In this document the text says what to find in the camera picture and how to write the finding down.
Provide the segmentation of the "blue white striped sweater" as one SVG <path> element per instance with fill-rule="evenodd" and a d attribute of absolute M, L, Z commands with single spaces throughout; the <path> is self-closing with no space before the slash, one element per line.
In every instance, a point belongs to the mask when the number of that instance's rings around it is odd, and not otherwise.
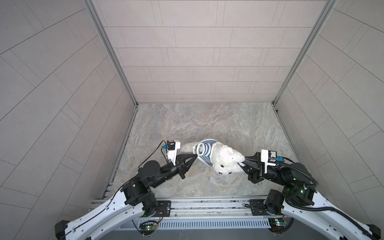
<path fill-rule="evenodd" d="M 196 143 L 193 146 L 193 154 L 197 155 L 198 159 L 207 166 L 213 166 L 212 163 L 212 152 L 214 145 L 218 142 L 214 139 L 206 139 Z"/>

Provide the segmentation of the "white teddy bear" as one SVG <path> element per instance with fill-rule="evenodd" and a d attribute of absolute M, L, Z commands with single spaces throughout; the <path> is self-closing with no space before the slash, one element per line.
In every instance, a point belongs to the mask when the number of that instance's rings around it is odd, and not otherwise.
<path fill-rule="evenodd" d="M 193 146 L 198 143 L 188 143 L 181 146 L 182 154 L 193 154 Z M 211 168 L 220 175 L 229 175 L 243 171 L 245 156 L 240 152 L 220 142 L 214 145 Z"/>

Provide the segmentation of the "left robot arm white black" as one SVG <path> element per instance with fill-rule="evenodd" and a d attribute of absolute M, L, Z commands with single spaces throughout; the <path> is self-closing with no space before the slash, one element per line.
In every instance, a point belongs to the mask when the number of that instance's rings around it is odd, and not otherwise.
<path fill-rule="evenodd" d="M 189 171 L 195 154 L 180 154 L 175 163 L 161 166 L 151 160 L 138 169 L 137 175 L 124 183 L 115 194 L 93 211 L 74 221 L 60 221 L 55 225 L 58 240 L 99 240 L 127 221 L 152 215 L 158 201 L 153 188 L 179 175 L 182 179 Z"/>

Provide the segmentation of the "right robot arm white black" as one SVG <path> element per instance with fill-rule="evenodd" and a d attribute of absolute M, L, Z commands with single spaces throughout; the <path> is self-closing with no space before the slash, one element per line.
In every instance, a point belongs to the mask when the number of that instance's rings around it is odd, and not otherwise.
<path fill-rule="evenodd" d="M 266 211 L 271 232 L 281 234 L 294 221 L 299 221 L 330 240 L 379 240 L 381 229 L 363 224 L 332 204 L 318 190 L 318 181 L 307 168 L 275 151 L 261 150 L 246 157 L 241 168 L 253 184 L 268 180 L 280 186 L 282 191 L 270 190 L 262 204 L 250 201 L 252 212 Z"/>

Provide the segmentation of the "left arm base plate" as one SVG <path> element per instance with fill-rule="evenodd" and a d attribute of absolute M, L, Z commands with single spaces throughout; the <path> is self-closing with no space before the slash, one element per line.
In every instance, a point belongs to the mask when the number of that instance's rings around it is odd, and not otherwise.
<path fill-rule="evenodd" d="M 158 201 L 158 206 L 152 214 L 144 213 L 141 218 L 169 217 L 171 212 L 171 201 Z"/>

